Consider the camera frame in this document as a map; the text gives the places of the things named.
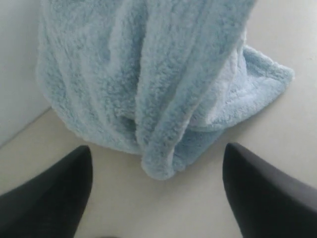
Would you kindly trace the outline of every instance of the fleece fabric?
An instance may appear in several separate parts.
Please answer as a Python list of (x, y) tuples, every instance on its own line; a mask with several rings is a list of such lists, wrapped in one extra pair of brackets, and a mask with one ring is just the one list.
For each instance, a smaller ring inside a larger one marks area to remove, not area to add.
[(38, 84), (78, 136), (168, 179), (293, 78), (245, 46), (255, 2), (42, 0)]

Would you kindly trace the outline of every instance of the wall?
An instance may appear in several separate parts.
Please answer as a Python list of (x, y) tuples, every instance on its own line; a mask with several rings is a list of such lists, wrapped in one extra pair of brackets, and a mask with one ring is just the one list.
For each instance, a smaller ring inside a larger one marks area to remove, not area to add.
[(0, 146), (49, 107), (34, 78), (39, 4), (0, 1)]

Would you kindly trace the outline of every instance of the white wall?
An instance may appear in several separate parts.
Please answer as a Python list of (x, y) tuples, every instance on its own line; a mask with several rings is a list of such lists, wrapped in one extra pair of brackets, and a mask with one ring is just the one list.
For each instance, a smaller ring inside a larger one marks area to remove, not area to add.
[(0, 1), (0, 146), (49, 107), (34, 77), (39, 4)]

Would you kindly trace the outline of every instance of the white floor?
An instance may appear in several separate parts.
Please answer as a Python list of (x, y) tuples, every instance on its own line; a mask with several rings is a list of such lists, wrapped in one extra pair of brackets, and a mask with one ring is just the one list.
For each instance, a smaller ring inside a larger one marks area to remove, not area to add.
[[(221, 181), (229, 141), (317, 188), (317, 1), (259, 1), (249, 44), (295, 69), (287, 92), (168, 181), (147, 177), (135, 156), (90, 145), (95, 181), (76, 238), (240, 238)], [(0, 150), (0, 193), (81, 144), (49, 111)]]

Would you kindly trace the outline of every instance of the blanket fold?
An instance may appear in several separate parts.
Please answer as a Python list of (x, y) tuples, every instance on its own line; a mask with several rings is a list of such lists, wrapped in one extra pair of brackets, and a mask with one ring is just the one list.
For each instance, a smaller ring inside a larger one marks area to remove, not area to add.
[(245, 46), (255, 2), (42, 0), (38, 84), (77, 135), (168, 179), (293, 78)]

